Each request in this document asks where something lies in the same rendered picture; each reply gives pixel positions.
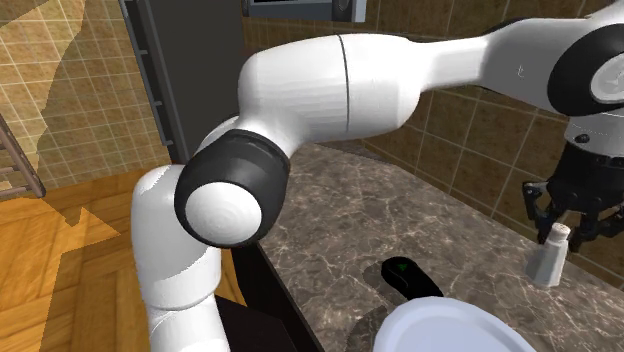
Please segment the dark grey refrigerator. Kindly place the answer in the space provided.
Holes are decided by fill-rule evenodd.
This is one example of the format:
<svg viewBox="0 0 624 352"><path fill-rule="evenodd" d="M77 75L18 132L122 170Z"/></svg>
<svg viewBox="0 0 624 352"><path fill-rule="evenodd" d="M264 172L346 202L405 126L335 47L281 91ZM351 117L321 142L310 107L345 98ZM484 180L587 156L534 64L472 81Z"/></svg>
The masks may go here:
<svg viewBox="0 0 624 352"><path fill-rule="evenodd" d="M221 122L238 114L247 59L241 0L118 0L159 143L186 163Z"/></svg>

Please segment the brown wooden chair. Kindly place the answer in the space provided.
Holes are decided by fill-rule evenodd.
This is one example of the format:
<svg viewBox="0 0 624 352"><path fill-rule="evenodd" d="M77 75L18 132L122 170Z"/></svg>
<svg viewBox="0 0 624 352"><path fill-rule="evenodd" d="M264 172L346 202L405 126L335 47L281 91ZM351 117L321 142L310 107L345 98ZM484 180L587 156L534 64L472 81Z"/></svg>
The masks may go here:
<svg viewBox="0 0 624 352"><path fill-rule="evenodd" d="M0 197L32 191L37 198L43 198L46 195L45 186L1 114L0 150L7 151L12 160L11 166L0 167L0 175L20 172L27 182L26 186L15 186L9 189L0 190Z"/></svg>

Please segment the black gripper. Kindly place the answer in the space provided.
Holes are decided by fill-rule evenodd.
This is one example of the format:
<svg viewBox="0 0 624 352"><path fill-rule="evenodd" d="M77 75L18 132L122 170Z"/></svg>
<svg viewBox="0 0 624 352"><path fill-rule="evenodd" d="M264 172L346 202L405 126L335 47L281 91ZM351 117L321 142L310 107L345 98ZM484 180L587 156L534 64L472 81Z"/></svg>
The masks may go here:
<svg viewBox="0 0 624 352"><path fill-rule="evenodd" d="M547 193L551 200L540 209L537 200ZM588 213L568 238L571 252L598 236L613 238L624 232L624 206L604 219L597 214L624 202L624 158L591 153L567 142L548 181L523 182L522 194L539 244L546 242L553 224L567 210Z"/></svg>

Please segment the white salt shaker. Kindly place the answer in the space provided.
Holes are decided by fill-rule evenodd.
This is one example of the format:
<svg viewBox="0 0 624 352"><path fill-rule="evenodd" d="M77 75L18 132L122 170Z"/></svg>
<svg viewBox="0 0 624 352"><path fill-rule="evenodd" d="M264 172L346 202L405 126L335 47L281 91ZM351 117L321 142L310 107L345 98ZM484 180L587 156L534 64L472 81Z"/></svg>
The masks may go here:
<svg viewBox="0 0 624 352"><path fill-rule="evenodd" d="M525 273L530 281L540 287L550 288L560 284L568 253L571 229L554 223L546 241L529 257Z"/></svg>

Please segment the white plate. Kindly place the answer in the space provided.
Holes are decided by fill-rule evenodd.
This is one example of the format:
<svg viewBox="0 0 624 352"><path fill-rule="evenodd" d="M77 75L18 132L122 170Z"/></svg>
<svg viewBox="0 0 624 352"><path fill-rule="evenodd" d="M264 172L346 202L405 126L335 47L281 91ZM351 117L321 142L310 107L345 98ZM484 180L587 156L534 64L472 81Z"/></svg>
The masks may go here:
<svg viewBox="0 0 624 352"><path fill-rule="evenodd" d="M453 298L424 297L397 306L372 352L537 352L496 316Z"/></svg>

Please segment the black remote control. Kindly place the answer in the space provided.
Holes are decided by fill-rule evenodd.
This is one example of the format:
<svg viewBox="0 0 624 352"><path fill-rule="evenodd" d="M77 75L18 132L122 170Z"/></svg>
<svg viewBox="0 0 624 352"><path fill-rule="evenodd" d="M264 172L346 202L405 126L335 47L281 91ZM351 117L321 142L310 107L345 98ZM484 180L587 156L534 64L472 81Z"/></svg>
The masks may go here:
<svg viewBox="0 0 624 352"><path fill-rule="evenodd" d="M408 300L444 296L434 281L407 257L395 256L384 260L381 276Z"/></svg>

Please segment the grey microwave oven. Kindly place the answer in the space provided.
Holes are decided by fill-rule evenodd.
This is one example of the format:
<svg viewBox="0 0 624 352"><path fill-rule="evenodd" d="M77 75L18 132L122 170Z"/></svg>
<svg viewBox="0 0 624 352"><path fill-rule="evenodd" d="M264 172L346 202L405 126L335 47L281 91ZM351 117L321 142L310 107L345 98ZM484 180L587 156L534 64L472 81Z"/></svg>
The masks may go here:
<svg viewBox="0 0 624 352"><path fill-rule="evenodd" d="M241 0L244 17L363 23L367 0Z"/></svg>

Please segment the dark robot stand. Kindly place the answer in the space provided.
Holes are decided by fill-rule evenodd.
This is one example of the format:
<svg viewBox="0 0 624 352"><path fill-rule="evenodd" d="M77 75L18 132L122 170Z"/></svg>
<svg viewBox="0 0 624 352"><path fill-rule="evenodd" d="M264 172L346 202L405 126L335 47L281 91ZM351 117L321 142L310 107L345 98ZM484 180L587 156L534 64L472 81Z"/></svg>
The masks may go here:
<svg viewBox="0 0 624 352"><path fill-rule="evenodd" d="M222 252L215 298L232 352L325 352L258 244Z"/></svg>

